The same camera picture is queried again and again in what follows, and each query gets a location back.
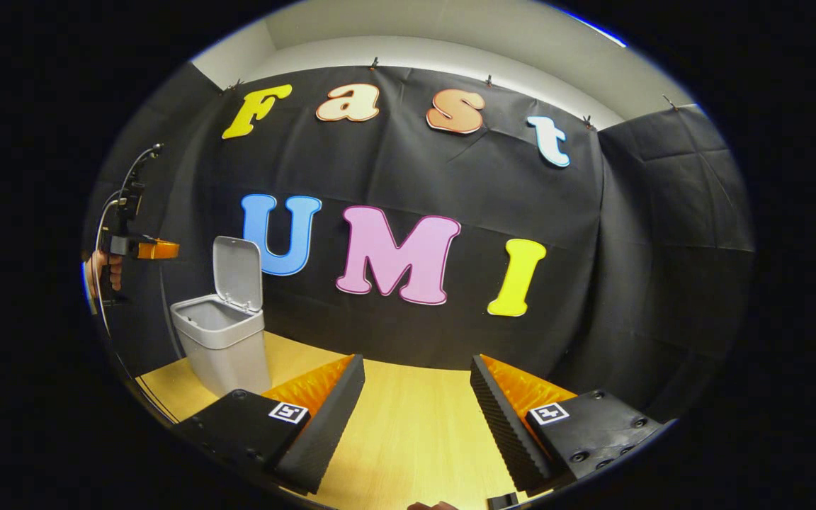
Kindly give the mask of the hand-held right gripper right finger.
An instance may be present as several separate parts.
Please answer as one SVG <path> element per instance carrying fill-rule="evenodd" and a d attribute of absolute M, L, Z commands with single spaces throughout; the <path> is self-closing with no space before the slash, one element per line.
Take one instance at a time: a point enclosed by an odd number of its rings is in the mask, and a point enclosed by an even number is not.
<path fill-rule="evenodd" d="M 470 385 L 513 485 L 529 497 L 589 477 L 664 428 L 608 391 L 576 395 L 482 354 Z"/>

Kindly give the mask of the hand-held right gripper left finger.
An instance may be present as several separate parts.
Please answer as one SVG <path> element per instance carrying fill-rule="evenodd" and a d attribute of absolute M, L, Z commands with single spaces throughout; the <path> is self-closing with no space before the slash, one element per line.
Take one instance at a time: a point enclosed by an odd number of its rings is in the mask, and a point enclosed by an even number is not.
<path fill-rule="evenodd" d="M 343 356 L 260 395 L 231 390 L 174 432 L 240 477 L 315 494 L 363 384 L 363 356 Z"/>

